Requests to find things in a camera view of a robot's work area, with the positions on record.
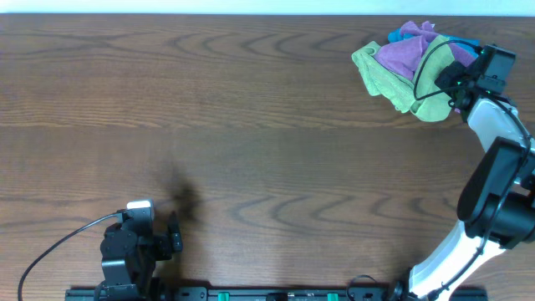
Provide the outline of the light green cloth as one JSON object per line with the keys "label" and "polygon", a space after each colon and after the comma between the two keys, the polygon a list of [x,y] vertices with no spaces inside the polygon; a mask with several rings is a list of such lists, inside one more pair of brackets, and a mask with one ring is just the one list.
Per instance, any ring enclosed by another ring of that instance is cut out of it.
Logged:
{"label": "light green cloth", "polygon": [[[415,71],[415,76],[412,80],[415,83],[418,73],[424,63],[425,57],[431,52],[431,50],[447,41],[448,38],[444,36],[437,36],[428,46],[428,49],[424,52],[422,60],[419,62]],[[417,85],[417,96],[430,94],[440,90],[435,84],[435,80],[439,73],[449,64],[454,62],[454,56],[451,52],[449,45],[443,45],[439,47],[427,60],[424,69],[420,75],[420,80]],[[448,105],[450,97],[445,93],[440,93],[423,100],[415,101],[410,107],[410,112],[415,115],[419,120],[424,122],[437,122],[447,118],[451,111],[451,107]]]}

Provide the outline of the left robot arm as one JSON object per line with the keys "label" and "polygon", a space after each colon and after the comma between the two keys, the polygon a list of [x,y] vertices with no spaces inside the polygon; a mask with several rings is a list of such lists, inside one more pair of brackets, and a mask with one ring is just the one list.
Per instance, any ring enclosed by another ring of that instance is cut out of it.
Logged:
{"label": "left robot arm", "polygon": [[171,300],[153,272],[159,261],[168,261],[183,249],[178,216],[169,215],[167,230],[161,234],[154,232],[150,209],[126,209],[119,217],[100,244],[104,280],[94,289],[93,299]]}

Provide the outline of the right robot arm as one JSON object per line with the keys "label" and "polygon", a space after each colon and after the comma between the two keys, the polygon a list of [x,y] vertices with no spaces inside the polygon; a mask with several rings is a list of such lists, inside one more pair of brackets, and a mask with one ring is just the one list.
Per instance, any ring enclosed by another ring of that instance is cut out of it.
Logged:
{"label": "right robot arm", "polygon": [[436,83],[476,133],[485,155],[463,189],[458,220],[436,250],[391,290],[391,300],[450,300],[480,266],[534,240],[534,139],[501,95],[510,59],[454,62]]}

